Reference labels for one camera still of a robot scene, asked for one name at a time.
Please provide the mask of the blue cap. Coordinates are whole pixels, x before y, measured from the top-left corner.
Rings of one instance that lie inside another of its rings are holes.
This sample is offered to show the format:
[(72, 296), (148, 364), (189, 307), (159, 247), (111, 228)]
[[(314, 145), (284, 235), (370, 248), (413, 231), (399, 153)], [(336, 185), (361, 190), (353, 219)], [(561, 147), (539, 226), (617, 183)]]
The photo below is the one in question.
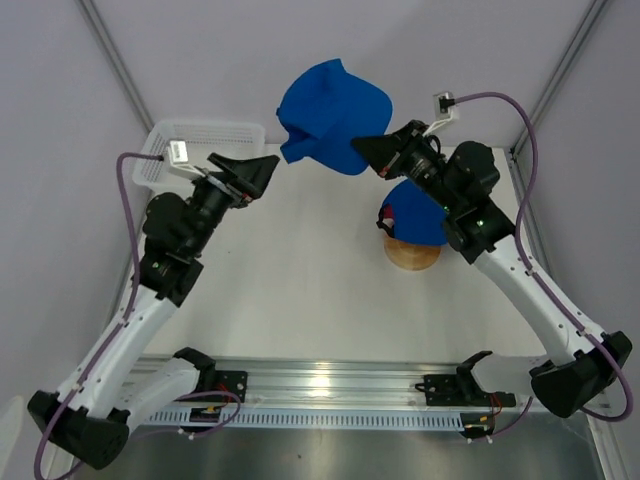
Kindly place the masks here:
[(410, 180), (396, 185), (381, 206), (390, 203), (395, 216), (395, 239), (415, 244), (443, 246), (447, 243), (442, 224), (446, 212)]
[(383, 90), (349, 73), (339, 59), (322, 62), (291, 84), (276, 110), (288, 134), (281, 153), (289, 164), (310, 158), (342, 175), (359, 175), (368, 165), (351, 141), (384, 134), (392, 114)]

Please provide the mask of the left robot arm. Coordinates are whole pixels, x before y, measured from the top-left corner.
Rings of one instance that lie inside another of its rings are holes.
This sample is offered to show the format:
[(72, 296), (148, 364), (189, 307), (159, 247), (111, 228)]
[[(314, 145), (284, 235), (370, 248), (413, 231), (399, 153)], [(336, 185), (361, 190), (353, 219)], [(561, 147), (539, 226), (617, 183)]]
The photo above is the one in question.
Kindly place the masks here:
[(165, 406), (184, 400), (230, 400), (242, 395), (219, 379), (216, 362), (183, 348), (154, 374), (125, 387), (132, 367), (157, 331), (183, 305), (200, 276), (203, 250), (230, 209), (264, 194), (276, 155), (234, 160), (212, 153), (212, 168), (190, 168), (187, 198), (166, 192), (146, 207), (144, 245), (134, 246), (129, 298), (76, 370), (53, 392), (37, 391), (27, 409), (43, 434), (80, 464), (101, 470), (131, 434)]

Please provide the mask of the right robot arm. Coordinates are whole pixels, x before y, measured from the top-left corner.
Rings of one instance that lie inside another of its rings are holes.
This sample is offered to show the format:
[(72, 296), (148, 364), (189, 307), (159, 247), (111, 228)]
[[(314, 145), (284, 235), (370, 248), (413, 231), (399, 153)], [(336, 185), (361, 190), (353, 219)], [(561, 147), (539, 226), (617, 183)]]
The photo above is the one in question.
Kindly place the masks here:
[(545, 350), (542, 356), (475, 354), (457, 368), (457, 395), (469, 404), (494, 392), (526, 395), (568, 418), (623, 379), (632, 343), (580, 313), (524, 249), (516, 226), (490, 197), (500, 179), (491, 148), (466, 141), (445, 157), (427, 131), (411, 121), (351, 145), (381, 178), (403, 176), (444, 209), (448, 244), (503, 292)]

